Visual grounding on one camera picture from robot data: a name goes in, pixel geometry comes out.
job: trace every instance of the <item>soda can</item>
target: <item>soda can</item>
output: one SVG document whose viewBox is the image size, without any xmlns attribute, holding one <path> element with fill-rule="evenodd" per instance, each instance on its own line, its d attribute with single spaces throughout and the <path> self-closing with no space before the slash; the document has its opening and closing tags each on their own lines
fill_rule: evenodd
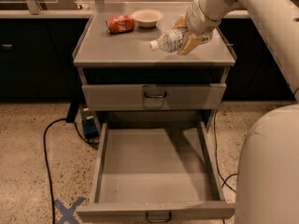
<svg viewBox="0 0 299 224">
<path fill-rule="evenodd" d="M 131 15 L 123 15 L 112 17 L 106 20 L 107 31 L 110 34 L 118 34 L 131 31 L 135 27 L 133 17 Z"/>
</svg>

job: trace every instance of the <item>drawer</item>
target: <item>drawer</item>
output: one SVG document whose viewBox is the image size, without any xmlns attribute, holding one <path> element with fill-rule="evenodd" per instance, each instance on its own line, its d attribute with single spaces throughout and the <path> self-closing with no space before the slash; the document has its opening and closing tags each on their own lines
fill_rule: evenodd
<svg viewBox="0 0 299 224">
<path fill-rule="evenodd" d="M 83 85 L 93 110 L 181 110 L 218 108 L 226 85 Z"/>
<path fill-rule="evenodd" d="M 80 218 L 84 222 L 230 218 L 235 205 L 224 199 L 205 124 L 197 112 L 198 122 L 176 116 L 175 121 L 151 125 L 148 118 L 131 122 L 133 113 L 121 128 L 113 120 L 103 123 L 91 199 L 77 209 Z"/>
</svg>

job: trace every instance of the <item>speckled floor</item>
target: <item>speckled floor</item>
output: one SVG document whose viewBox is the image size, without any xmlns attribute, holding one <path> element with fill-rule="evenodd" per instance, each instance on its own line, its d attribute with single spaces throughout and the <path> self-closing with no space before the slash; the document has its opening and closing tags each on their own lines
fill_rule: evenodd
<svg viewBox="0 0 299 224">
<path fill-rule="evenodd" d="M 237 171 L 238 156 L 251 125 L 266 112 L 290 102 L 224 102 L 216 117 L 221 174 Z M 0 104 L 0 223 L 51 223 L 50 190 L 46 171 L 43 133 L 53 121 L 65 118 L 69 104 Z M 79 130 L 80 115 L 76 120 Z M 215 145 L 213 127 L 208 133 Z M 47 134 L 53 192 L 69 209 L 79 197 L 89 201 L 96 150 L 86 145 L 72 123 L 55 123 Z M 236 178 L 229 184 L 235 188 Z M 224 188 L 228 202 L 235 194 Z M 57 223 L 64 223 L 56 208 Z M 70 223 L 80 223 L 74 214 Z M 198 224 L 221 220 L 196 221 Z"/>
</svg>

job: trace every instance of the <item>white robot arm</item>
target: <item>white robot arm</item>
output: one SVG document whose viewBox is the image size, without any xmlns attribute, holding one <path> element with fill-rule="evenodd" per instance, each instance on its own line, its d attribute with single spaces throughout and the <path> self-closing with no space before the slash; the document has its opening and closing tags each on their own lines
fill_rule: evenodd
<svg viewBox="0 0 299 224">
<path fill-rule="evenodd" d="M 248 11 L 299 102 L 299 8 L 290 0 L 193 0 L 184 18 L 189 33 L 178 54 L 188 54 L 200 44 L 196 39 L 211 33 L 240 5 Z"/>
</svg>

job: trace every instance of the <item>white bowl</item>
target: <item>white bowl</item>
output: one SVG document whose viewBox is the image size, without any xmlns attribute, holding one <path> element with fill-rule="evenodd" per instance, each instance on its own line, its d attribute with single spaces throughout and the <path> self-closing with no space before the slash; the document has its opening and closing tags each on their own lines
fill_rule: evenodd
<svg viewBox="0 0 299 224">
<path fill-rule="evenodd" d="M 141 9 L 133 12 L 132 17 L 139 26 L 150 28 L 157 24 L 157 21 L 163 17 L 163 13 L 154 9 Z"/>
</svg>

